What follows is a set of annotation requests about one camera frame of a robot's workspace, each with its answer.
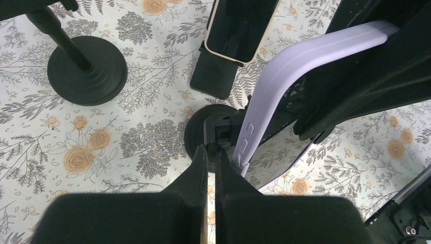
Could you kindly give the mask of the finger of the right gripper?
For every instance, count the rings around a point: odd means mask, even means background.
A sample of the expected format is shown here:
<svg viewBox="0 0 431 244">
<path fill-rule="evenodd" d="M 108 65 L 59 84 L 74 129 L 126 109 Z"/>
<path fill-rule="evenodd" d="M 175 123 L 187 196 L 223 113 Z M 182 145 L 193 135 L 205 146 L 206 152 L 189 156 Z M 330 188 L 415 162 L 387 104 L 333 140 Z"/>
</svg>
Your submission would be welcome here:
<svg viewBox="0 0 431 244">
<path fill-rule="evenodd" d="M 341 1 L 327 32 L 375 20 L 398 32 L 307 75 L 311 97 L 294 125 L 301 140 L 354 117 L 430 99 L 430 1 Z"/>
</svg>

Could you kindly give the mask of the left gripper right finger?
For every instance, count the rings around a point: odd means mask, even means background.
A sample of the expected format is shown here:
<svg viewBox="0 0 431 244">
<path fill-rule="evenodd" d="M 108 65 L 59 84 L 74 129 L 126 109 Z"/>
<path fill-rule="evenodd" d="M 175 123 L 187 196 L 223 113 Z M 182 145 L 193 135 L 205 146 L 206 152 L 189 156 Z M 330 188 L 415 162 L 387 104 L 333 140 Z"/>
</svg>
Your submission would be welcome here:
<svg viewBox="0 0 431 244">
<path fill-rule="evenodd" d="M 215 156 L 217 243 L 371 243 L 353 203 L 334 196 L 264 195 Z"/>
</svg>

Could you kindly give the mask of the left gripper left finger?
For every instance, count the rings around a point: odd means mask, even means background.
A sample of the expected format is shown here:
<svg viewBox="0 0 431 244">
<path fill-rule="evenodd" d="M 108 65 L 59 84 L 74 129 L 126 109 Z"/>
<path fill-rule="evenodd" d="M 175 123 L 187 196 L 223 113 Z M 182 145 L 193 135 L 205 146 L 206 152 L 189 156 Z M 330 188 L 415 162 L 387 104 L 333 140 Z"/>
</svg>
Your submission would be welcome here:
<svg viewBox="0 0 431 244">
<path fill-rule="evenodd" d="M 73 193 L 45 211 L 32 243 L 206 243 L 208 155 L 160 192 Z"/>
</svg>

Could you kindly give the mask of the black round-base phone stand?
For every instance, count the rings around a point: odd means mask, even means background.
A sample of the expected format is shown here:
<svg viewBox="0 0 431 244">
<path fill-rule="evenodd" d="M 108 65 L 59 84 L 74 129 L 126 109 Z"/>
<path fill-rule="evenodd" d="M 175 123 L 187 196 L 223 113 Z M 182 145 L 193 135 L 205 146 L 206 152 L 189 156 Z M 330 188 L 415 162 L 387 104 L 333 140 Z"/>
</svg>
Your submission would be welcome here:
<svg viewBox="0 0 431 244">
<path fill-rule="evenodd" d="M 184 145 L 192 159 L 198 146 L 204 144 L 208 152 L 208 171 L 216 170 L 216 152 L 223 148 L 231 159 L 237 144 L 245 110 L 223 104 L 212 104 L 199 109 L 184 132 Z"/>
</svg>

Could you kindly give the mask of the lilac-cased phone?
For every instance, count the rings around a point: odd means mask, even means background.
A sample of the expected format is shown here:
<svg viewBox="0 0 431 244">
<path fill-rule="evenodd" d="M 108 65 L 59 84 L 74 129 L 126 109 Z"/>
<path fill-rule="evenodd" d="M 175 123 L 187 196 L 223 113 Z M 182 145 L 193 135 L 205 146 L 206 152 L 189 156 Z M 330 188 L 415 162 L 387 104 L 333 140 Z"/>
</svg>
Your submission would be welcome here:
<svg viewBox="0 0 431 244">
<path fill-rule="evenodd" d="M 257 177 L 254 172 L 248 172 L 250 161 L 286 92 L 312 69 L 382 45 L 397 31 L 399 27 L 387 21 L 371 21 L 295 43 L 272 58 L 256 82 L 245 113 L 232 157 L 235 170 L 257 189 L 286 172 L 313 145 L 313 140 L 300 142 L 298 149 L 288 153 L 290 162 L 278 173 Z"/>
</svg>

